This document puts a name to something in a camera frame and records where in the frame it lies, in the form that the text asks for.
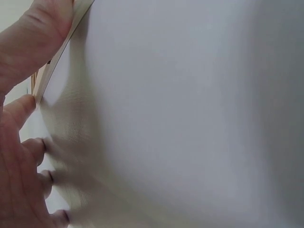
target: white surface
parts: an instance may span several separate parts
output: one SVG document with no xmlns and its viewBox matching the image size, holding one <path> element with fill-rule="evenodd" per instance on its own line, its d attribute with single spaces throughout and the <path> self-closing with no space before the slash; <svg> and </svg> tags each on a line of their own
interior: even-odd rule
<svg viewBox="0 0 304 228">
<path fill-rule="evenodd" d="M 104 151 L 91 162 L 120 182 L 94 178 L 155 227 L 171 217 L 141 196 L 205 228 L 302 227 L 303 19 L 299 0 L 96 0 L 45 101 L 72 103 L 57 113 L 68 144 L 93 134 L 81 102 L 96 105 Z M 93 97 L 58 87 L 73 73 Z"/>
</svg>

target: skin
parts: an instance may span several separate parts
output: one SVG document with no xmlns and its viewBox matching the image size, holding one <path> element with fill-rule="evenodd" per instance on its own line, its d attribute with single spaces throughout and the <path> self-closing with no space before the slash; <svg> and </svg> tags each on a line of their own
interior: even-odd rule
<svg viewBox="0 0 304 228">
<path fill-rule="evenodd" d="M 42 139 L 20 142 L 19 130 L 36 108 L 31 95 L 3 107 L 5 95 L 58 51 L 72 23 L 72 0 L 34 0 L 31 8 L 0 34 L 0 228 L 66 228 L 67 214 L 50 215 L 45 198 L 52 178 L 37 173 Z"/>
</svg>

